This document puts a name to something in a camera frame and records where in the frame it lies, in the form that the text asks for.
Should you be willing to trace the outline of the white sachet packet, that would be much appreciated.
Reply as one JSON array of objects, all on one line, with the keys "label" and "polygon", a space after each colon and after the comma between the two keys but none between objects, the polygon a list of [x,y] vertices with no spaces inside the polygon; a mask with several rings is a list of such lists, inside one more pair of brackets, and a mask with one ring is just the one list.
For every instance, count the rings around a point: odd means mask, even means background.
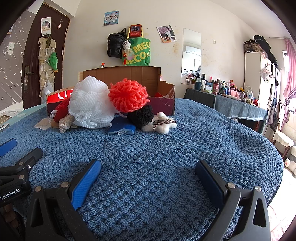
[{"label": "white sachet packet", "polygon": [[51,122],[49,121],[49,117],[42,119],[34,127],[44,131],[47,130],[48,128],[51,127]]}]

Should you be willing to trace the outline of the blue fabric pouch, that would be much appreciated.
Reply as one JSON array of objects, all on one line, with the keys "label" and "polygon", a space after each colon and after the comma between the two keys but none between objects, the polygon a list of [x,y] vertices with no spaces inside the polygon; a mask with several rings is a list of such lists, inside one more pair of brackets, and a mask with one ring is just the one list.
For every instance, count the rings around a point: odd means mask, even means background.
[{"label": "blue fabric pouch", "polygon": [[133,135],[136,130],[136,126],[130,124],[126,118],[121,116],[115,117],[111,124],[112,126],[108,131],[109,135]]}]

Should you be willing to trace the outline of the white mesh bath pouf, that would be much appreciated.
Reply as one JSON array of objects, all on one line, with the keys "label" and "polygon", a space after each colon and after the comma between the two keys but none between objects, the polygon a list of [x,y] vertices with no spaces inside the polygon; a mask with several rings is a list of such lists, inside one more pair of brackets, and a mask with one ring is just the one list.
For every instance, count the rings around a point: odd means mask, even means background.
[{"label": "white mesh bath pouf", "polygon": [[91,129],[112,126],[117,110],[108,94],[107,84],[92,76],[76,84],[68,106],[69,114],[75,118],[74,124]]}]

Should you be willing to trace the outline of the white plush lamb toy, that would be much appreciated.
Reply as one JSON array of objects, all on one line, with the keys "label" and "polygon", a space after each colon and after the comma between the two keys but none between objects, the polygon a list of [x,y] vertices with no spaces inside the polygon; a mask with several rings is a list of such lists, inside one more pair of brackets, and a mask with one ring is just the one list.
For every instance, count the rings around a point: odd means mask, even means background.
[{"label": "white plush lamb toy", "polygon": [[157,132],[166,135],[171,129],[176,127],[177,122],[175,119],[166,116],[163,112],[159,112],[154,115],[151,122],[142,127],[142,131]]}]

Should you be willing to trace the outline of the black yarn pompom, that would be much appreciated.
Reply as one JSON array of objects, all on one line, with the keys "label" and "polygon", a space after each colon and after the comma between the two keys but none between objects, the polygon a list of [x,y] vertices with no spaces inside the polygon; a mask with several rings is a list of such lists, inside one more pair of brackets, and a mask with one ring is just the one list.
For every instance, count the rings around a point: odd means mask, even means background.
[{"label": "black yarn pompom", "polygon": [[141,129],[143,126],[146,126],[148,123],[150,123],[153,117],[154,114],[152,112],[152,106],[145,105],[134,112],[128,113],[126,119],[129,124]]}]

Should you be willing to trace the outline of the red mesh bath pouf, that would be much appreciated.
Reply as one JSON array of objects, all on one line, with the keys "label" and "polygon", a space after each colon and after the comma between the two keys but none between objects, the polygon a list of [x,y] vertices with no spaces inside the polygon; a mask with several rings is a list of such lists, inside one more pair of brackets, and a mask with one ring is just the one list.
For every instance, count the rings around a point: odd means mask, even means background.
[{"label": "red mesh bath pouf", "polygon": [[135,80],[123,79],[110,84],[109,100],[121,113],[131,113],[143,108],[150,102],[146,87]]}]

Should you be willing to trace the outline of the red lined cardboard box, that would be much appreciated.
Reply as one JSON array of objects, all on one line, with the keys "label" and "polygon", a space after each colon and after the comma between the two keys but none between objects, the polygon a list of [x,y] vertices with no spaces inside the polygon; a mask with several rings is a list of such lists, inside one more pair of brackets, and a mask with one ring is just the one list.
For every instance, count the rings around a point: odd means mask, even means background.
[{"label": "red lined cardboard box", "polygon": [[85,70],[79,73],[79,80],[93,76],[110,85],[124,78],[135,80],[146,87],[149,95],[148,103],[153,114],[163,112],[167,116],[175,114],[175,87],[173,84],[161,81],[161,69],[153,66],[115,66]]}]

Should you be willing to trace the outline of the cream crochet scrunchie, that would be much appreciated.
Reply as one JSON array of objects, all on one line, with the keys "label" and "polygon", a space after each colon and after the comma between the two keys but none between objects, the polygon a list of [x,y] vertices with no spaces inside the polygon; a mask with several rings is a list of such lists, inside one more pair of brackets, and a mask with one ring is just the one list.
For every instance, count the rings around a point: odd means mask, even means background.
[{"label": "cream crochet scrunchie", "polygon": [[69,113],[64,118],[61,118],[59,120],[60,133],[65,133],[70,128],[77,128],[77,126],[74,124],[74,121],[75,121],[75,117]]}]

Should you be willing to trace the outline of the red knitted toy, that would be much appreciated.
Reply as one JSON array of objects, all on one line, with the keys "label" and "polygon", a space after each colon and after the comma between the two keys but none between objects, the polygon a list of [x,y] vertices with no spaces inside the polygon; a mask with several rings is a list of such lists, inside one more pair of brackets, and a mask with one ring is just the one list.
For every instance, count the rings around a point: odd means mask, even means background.
[{"label": "red knitted toy", "polygon": [[55,108],[56,114],[53,118],[55,122],[58,123],[60,119],[67,116],[67,114],[69,113],[69,110],[68,110],[69,102],[70,102],[70,98],[67,98],[57,105],[57,107]]}]

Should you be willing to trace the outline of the teal pillow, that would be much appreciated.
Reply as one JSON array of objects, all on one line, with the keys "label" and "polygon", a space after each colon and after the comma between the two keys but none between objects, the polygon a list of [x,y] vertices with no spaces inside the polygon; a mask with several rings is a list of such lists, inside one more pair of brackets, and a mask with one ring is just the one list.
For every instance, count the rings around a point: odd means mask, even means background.
[{"label": "teal pillow", "polygon": [[28,109],[25,109],[25,110],[21,111],[16,116],[10,118],[9,120],[7,120],[3,124],[1,124],[1,132],[5,131],[7,128],[9,128],[10,126],[12,126],[16,122],[22,120],[23,118],[29,116],[32,113],[35,113],[36,111],[40,110],[41,108],[43,108],[45,106],[46,106],[46,104],[44,103],[44,104],[33,106],[31,108],[28,108]]}]

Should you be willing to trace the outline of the white plastic bag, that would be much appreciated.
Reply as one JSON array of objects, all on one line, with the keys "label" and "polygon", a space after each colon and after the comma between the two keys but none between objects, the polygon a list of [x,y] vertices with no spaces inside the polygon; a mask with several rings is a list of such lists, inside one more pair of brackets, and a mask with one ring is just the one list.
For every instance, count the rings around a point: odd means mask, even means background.
[{"label": "white plastic bag", "polygon": [[54,92],[53,86],[51,85],[50,81],[46,79],[45,85],[41,91],[41,104],[46,103],[47,96]]}]

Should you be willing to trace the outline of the blue knitted blanket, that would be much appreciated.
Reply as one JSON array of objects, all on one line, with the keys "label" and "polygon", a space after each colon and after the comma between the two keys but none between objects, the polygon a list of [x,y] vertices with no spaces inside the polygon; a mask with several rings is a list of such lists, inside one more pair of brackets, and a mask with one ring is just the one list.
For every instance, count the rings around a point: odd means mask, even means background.
[{"label": "blue knitted blanket", "polygon": [[43,156],[29,174],[30,183],[53,188],[99,160],[102,170],[79,209],[98,240],[201,238],[218,211],[195,174],[200,160],[239,188],[260,186],[266,202],[282,180],[282,158],[267,138],[191,100],[176,99],[177,127],[166,135],[36,128],[46,116],[42,108],[1,134],[1,142],[17,141],[1,166],[39,147]]}]

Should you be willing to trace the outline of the blue cloth covered table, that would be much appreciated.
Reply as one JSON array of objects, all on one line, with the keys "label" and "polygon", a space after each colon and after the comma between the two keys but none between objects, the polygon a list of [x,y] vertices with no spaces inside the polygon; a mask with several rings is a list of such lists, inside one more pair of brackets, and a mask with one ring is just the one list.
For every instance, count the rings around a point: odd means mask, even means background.
[{"label": "blue cloth covered table", "polygon": [[189,88],[186,90],[184,98],[213,108],[226,117],[235,118],[239,123],[258,133],[263,133],[267,121],[267,111],[265,109],[222,95]]}]

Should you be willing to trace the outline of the green plush toy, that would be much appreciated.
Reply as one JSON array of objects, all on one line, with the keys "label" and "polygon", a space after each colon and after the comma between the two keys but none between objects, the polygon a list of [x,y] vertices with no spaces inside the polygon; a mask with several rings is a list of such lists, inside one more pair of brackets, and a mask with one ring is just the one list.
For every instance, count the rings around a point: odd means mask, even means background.
[{"label": "green plush toy", "polygon": [[57,53],[53,52],[49,57],[49,65],[51,66],[51,68],[54,70],[55,73],[58,72],[57,64],[58,64]]}]

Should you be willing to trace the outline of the beige hanging organizer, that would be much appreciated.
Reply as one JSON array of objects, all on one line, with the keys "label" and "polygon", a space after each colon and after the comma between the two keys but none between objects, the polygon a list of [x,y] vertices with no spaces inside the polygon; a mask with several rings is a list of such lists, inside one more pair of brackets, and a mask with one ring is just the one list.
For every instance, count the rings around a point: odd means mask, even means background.
[{"label": "beige hanging organizer", "polygon": [[50,65],[51,54],[56,50],[56,41],[52,37],[40,37],[39,38],[39,85],[40,94],[42,97],[43,89],[46,86],[48,80],[51,86],[54,88],[55,74],[54,69]]}]

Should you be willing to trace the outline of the pink curtain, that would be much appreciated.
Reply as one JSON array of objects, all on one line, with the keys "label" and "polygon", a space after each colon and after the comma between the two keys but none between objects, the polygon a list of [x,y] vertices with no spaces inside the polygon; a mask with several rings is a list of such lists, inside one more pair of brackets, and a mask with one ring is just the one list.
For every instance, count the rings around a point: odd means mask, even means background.
[{"label": "pink curtain", "polygon": [[287,48],[287,55],[289,57],[290,68],[288,72],[287,85],[283,92],[285,102],[283,104],[284,117],[282,120],[282,125],[284,125],[287,121],[290,100],[295,98],[295,49],[290,39],[285,38],[285,45]]}]

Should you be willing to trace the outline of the white wardrobe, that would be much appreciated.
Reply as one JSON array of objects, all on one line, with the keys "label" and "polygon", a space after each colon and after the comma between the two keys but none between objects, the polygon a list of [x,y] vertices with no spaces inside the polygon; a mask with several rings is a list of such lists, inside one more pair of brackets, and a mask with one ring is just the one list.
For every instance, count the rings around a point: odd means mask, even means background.
[{"label": "white wardrobe", "polygon": [[269,110],[274,98],[279,70],[259,52],[245,53],[244,89],[250,88],[258,107]]}]

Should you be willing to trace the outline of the photo on door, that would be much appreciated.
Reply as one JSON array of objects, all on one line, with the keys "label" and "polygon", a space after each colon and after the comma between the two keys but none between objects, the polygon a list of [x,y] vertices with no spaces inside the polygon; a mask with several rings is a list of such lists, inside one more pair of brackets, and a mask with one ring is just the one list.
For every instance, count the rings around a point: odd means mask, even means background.
[{"label": "photo on door", "polygon": [[41,35],[47,36],[51,34],[51,17],[41,18]]}]

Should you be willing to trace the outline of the dark brown door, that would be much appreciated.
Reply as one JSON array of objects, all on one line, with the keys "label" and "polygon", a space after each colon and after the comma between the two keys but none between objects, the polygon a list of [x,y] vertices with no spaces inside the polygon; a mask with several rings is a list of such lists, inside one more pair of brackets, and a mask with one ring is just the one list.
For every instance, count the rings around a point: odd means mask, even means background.
[{"label": "dark brown door", "polygon": [[56,53],[58,58],[58,72],[55,74],[54,89],[63,88],[62,70],[63,70],[63,54],[67,30],[70,18],[59,10],[43,3],[39,8],[37,15],[31,25],[22,64],[22,98],[24,109],[39,105],[41,103],[40,84],[39,84],[39,38],[41,34],[41,19],[45,17],[51,18],[51,36],[56,41]]}]

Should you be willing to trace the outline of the black backpack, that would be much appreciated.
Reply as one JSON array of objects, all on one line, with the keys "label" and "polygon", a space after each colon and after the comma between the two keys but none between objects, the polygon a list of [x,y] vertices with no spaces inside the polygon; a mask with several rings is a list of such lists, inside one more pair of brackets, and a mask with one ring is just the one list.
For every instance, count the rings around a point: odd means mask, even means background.
[{"label": "black backpack", "polygon": [[126,28],[118,33],[112,33],[107,38],[107,55],[114,58],[122,58],[123,42],[126,40]]}]

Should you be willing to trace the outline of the green tote bag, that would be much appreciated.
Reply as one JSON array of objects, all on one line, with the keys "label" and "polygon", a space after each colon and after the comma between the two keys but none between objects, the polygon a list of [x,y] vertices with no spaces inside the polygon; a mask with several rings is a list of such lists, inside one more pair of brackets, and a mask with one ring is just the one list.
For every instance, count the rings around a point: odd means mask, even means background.
[{"label": "green tote bag", "polygon": [[142,29],[142,37],[129,38],[127,34],[126,40],[131,43],[128,52],[122,51],[122,63],[125,66],[149,66],[151,60],[151,41],[144,37]]}]

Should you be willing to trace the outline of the red phone pouch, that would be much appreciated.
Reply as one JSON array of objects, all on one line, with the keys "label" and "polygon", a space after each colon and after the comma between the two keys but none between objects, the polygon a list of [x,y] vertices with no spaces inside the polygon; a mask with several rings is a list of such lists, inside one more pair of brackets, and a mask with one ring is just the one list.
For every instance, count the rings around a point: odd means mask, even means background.
[{"label": "red phone pouch", "polygon": [[130,25],[128,37],[129,38],[142,37],[142,25],[141,24]]}]

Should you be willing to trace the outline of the wall mirror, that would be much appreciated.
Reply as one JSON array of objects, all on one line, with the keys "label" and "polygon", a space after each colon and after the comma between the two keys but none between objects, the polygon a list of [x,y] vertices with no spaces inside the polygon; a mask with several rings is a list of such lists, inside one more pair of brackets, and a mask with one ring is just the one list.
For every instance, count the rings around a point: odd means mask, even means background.
[{"label": "wall mirror", "polygon": [[202,36],[201,33],[183,29],[183,50],[181,83],[194,84],[201,75]]}]

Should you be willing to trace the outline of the small white plush keychain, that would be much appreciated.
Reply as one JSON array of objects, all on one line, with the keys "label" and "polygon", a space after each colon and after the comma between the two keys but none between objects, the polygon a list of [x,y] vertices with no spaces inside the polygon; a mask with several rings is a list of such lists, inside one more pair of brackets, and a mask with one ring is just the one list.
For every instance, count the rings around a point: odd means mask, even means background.
[{"label": "small white plush keychain", "polygon": [[123,42],[122,44],[122,50],[123,52],[128,52],[130,50],[130,47],[131,47],[131,43],[129,42],[129,40],[126,40]]}]

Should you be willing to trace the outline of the blue wall poster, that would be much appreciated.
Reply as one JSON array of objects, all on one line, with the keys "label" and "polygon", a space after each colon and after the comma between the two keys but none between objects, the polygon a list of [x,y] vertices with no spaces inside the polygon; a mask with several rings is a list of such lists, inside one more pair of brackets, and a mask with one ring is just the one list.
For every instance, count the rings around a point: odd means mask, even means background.
[{"label": "blue wall poster", "polygon": [[104,26],[116,25],[119,23],[119,11],[109,11],[104,14]]}]

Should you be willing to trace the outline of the photo collage on wall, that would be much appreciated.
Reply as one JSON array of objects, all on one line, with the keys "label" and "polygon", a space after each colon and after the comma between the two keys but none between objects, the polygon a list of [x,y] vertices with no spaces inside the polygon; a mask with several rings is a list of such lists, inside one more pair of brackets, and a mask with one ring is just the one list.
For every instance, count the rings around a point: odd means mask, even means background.
[{"label": "photo collage on wall", "polygon": [[158,33],[163,43],[171,43],[176,41],[176,35],[171,25],[157,27]]}]

